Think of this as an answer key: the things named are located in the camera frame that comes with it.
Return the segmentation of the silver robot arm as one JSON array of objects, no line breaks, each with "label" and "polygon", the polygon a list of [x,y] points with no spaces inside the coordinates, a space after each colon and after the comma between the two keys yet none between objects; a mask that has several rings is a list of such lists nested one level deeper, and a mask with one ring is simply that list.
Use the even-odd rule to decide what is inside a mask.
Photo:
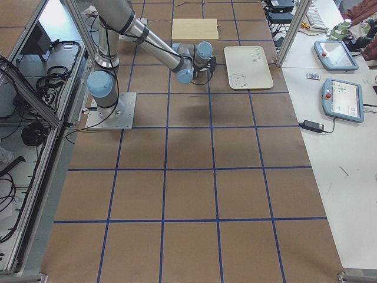
[{"label": "silver robot arm", "polygon": [[96,62],[126,65],[140,97],[136,127],[208,127],[207,85],[217,65],[216,45],[173,41],[176,15],[191,15],[176,1],[94,1],[99,14]]}]

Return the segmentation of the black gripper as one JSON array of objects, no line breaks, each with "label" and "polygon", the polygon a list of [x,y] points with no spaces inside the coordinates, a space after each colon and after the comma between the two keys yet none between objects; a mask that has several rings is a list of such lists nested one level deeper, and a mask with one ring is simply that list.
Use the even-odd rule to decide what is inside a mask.
[{"label": "black gripper", "polygon": [[215,56],[211,56],[208,60],[204,60],[203,62],[197,63],[194,62],[194,77],[199,76],[199,72],[204,70],[209,70],[210,75],[212,76],[215,72],[217,66],[217,58]]}]

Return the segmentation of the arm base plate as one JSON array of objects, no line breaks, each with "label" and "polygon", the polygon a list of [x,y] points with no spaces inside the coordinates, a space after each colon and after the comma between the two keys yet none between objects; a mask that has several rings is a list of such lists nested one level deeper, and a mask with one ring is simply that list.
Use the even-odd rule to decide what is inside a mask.
[{"label": "arm base plate", "polygon": [[88,127],[89,130],[132,129],[136,100],[136,92],[120,93],[119,102],[115,111],[108,119],[105,119],[112,112],[112,109],[98,107],[93,98],[91,101],[91,107],[95,107],[95,110],[90,110],[88,112],[85,127]]}]

